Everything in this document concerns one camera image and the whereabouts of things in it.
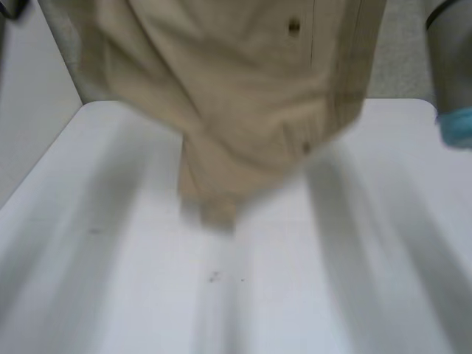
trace white surface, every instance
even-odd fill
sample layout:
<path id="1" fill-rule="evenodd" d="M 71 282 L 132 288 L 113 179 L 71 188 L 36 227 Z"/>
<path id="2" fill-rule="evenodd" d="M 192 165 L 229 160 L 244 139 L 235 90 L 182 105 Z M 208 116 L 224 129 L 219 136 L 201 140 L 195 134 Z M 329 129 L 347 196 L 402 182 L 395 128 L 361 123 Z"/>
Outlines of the white surface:
<path id="1" fill-rule="evenodd" d="M 82 105 L 37 1 L 7 22 L 0 78 L 0 207 Z"/>
<path id="2" fill-rule="evenodd" d="M 231 233 L 181 207 L 178 135 L 84 106 L 0 211 L 0 353 L 467 353 L 472 164 L 434 115 L 369 100 Z"/>

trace white wall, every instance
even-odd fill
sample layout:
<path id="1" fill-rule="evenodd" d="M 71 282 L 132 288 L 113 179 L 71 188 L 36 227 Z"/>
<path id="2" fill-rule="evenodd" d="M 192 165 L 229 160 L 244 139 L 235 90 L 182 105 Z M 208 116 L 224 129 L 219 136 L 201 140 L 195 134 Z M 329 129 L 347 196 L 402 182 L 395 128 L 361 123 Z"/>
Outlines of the white wall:
<path id="1" fill-rule="evenodd" d="M 7 23 L 0 79 L 0 207 L 82 105 L 37 4 Z"/>

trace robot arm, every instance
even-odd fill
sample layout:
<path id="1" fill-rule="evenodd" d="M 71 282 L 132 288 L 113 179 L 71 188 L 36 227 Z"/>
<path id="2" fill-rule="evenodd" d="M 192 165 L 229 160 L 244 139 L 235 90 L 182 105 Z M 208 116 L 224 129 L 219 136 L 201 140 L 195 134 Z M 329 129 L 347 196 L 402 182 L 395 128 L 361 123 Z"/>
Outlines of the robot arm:
<path id="1" fill-rule="evenodd" d="M 472 0 L 423 1 L 442 137 L 472 148 Z"/>

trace cloth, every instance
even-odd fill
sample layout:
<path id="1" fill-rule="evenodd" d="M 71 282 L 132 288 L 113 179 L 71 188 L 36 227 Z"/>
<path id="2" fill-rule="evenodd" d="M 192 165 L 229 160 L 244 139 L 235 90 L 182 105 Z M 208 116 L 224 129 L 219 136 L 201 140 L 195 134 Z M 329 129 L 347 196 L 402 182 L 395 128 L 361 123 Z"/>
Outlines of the cloth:
<path id="1" fill-rule="evenodd" d="M 211 221 L 360 113 L 386 0 L 57 0 L 81 70 L 184 135 L 179 189 Z"/>

